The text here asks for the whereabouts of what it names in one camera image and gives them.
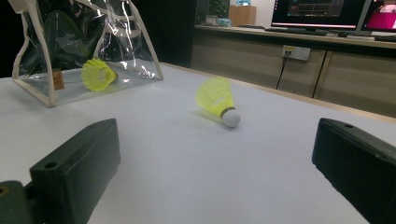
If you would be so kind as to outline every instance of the shuttlecock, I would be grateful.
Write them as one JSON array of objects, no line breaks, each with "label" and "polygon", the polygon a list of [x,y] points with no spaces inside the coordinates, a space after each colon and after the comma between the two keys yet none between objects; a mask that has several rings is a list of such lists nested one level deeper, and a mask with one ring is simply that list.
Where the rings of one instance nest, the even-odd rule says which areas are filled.
[{"label": "shuttlecock", "polygon": [[118,74],[111,70],[100,59],[91,59],[84,63],[81,70],[84,85],[91,91],[102,91],[118,78]]},{"label": "shuttlecock", "polygon": [[233,107],[230,82],[225,77],[211,77],[195,93],[198,106],[220,117],[227,127],[238,125],[241,117]]}]

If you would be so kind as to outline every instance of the wooden cabinet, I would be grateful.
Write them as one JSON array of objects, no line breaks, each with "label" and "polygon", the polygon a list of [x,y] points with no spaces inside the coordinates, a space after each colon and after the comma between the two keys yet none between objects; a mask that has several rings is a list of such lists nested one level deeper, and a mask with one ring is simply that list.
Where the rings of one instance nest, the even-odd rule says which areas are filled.
[{"label": "wooden cabinet", "polygon": [[[204,26],[193,41],[192,69],[396,118],[395,43]],[[308,60],[284,61],[284,45]]]},{"label": "wooden cabinet", "polygon": [[256,22],[256,7],[245,6],[237,7],[230,6],[228,18],[231,20],[233,26],[252,24]]}]

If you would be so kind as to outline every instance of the white table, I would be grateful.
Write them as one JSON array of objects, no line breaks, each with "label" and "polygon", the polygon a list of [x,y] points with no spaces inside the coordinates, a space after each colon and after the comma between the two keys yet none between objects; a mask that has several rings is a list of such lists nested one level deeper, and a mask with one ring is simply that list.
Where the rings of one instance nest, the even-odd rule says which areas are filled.
[{"label": "white table", "polygon": [[53,149],[116,118],[122,162],[90,223],[367,223],[311,161],[318,120],[395,146],[395,119],[233,82],[242,120],[227,129],[194,102],[206,76],[162,69],[164,81],[54,108],[0,79],[0,181],[26,185]]}]

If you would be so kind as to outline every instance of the cabinet door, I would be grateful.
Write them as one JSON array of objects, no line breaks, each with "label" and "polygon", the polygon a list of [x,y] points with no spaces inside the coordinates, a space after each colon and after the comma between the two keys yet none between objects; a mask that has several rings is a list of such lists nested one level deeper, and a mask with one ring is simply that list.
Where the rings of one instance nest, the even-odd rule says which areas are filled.
[{"label": "cabinet door", "polygon": [[256,23],[256,8],[255,7],[238,7],[237,8],[238,20],[244,24]]},{"label": "cabinet door", "polygon": [[315,98],[396,118],[396,59],[328,55]]},{"label": "cabinet door", "polygon": [[309,60],[288,59],[282,78],[283,45],[196,35],[191,68],[248,83],[312,97],[324,52],[311,49]]}]

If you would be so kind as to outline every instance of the table surface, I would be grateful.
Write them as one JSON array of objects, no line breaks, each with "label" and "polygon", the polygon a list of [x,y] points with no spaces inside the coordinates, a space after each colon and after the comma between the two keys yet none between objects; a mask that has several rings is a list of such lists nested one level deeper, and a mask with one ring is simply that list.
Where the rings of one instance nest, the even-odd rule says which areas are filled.
[{"label": "table surface", "polygon": [[336,34],[328,34],[325,36],[297,35],[297,34],[287,34],[287,33],[278,33],[278,32],[265,32],[263,29],[240,28],[240,27],[218,27],[218,26],[203,26],[203,25],[195,25],[195,28],[200,30],[238,33],[238,34],[246,34],[246,35],[275,36],[281,38],[286,37],[286,38],[301,39],[301,40],[320,41],[323,43],[331,42],[335,44],[357,45],[363,47],[377,47],[383,49],[396,49],[396,43],[394,42],[375,41],[373,37],[369,37],[369,36],[349,35],[348,37],[338,37]]},{"label": "table surface", "polygon": [[162,70],[164,81],[53,108],[0,79],[0,181],[26,185],[53,149],[115,118],[122,162],[89,223],[367,223],[311,161],[318,121],[341,120],[395,146],[395,119],[233,81],[242,119],[228,129],[195,104],[208,76]]}]

